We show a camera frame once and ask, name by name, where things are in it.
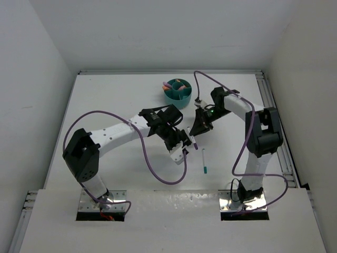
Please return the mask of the purple capped white pen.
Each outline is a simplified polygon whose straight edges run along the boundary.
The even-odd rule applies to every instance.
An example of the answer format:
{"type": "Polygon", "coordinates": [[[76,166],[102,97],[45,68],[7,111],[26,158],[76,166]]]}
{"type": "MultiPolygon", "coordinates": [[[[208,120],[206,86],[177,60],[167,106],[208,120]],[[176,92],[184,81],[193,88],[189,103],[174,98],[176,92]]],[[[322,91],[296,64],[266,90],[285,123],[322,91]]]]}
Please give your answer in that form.
{"type": "Polygon", "coordinates": [[[195,140],[194,136],[191,135],[191,128],[189,126],[187,127],[187,131],[188,131],[189,137],[190,137],[190,139],[191,139],[191,141],[193,143],[194,149],[198,150],[199,147],[198,147],[198,145],[196,143],[196,140],[195,140]]]}

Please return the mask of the orange capped grey marker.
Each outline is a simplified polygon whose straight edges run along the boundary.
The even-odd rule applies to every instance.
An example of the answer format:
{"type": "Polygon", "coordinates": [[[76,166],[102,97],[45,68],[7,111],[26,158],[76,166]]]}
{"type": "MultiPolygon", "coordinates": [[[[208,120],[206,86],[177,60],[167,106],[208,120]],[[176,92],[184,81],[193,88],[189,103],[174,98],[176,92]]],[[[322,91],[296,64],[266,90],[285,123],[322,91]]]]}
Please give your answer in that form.
{"type": "Polygon", "coordinates": [[[171,90],[171,88],[169,88],[169,87],[167,87],[167,86],[162,86],[162,88],[163,88],[164,91],[169,91],[169,90],[171,90]]]}

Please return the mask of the pink highlighter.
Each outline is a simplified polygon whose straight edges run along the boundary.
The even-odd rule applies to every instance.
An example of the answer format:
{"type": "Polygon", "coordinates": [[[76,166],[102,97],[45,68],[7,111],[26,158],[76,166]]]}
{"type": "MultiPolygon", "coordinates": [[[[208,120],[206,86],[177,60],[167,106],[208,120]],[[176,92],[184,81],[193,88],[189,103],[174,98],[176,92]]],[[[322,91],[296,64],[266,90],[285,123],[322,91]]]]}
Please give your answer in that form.
{"type": "Polygon", "coordinates": [[[172,88],[172,86],[166,82],[163,82],[163,85],[166,86],[166,87],[169,87],[169,88],[172,88]]]}

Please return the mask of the teal capped white pen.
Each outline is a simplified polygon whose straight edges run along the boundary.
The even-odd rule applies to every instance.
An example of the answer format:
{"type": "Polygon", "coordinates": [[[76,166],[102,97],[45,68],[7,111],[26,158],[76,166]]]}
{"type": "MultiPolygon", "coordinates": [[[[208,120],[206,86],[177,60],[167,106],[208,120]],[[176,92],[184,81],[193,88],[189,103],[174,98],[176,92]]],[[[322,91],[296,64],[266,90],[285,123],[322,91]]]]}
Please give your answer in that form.
{"type": "Polygon", "coordinates": [[[204,171],[204,174],[207,174],[207,164],[206,164],[205,149],[202,149],[202,162],[203,162],[203,171],[204,171]]]}

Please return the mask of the pink pen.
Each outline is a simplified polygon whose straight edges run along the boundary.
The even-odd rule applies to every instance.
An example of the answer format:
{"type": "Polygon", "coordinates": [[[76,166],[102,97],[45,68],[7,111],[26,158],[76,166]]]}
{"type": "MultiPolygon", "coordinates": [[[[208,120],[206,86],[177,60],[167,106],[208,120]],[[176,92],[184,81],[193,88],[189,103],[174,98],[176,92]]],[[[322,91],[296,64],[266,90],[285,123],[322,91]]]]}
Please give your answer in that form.
{"type": "Polygon", "coordinates": [[[178,91],[182,91],[182,90],[184,90],[185,88],[186,88],[186,86],[185,86],[185,85],[182,85],[181,87],[179,87],[178,91]]]}

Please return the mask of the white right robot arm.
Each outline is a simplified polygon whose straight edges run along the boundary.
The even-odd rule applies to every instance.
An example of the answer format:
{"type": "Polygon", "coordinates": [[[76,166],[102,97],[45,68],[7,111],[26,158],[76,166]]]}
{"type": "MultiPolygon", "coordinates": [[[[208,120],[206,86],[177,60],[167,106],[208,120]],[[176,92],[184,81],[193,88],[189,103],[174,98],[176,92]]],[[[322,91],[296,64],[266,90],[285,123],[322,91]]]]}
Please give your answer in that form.
{"type": "Polygon", "coordinates": [[[211,92],[214,104],[199,105],[190,135],[195,137],[213,129],[213,122],[233,113],[245,123],[243,148],[249,152],[245,173],[237,189],[241,203],[260,197],[267,165],[283,144],[279,113],[275,107],[265,108],[244,100],[237,90],[225,91],[222,87],[211,92]]]}

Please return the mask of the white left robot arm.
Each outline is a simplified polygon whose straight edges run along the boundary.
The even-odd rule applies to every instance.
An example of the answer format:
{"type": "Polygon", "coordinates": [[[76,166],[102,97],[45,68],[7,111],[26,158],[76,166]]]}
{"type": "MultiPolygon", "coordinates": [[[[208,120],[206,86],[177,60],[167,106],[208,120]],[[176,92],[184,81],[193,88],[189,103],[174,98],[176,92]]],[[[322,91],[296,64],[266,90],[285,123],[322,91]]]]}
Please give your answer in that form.
{"type": "Polygon", "coordinates": [[[186,164],[187,147],[192,144],[189,135],[177,128],[183,114],[174,105],[142,109],[126,120],[114,113],[108,115],[119,119],[120,124],[101,130],[87,132],[76,130],[69,141],[63,141],[63,159],[76,181],[96,203],[106,203],[108,189],[98,175],[100,157],[133,140],[157,135],[171,159],[176,164],[186,164]]]}

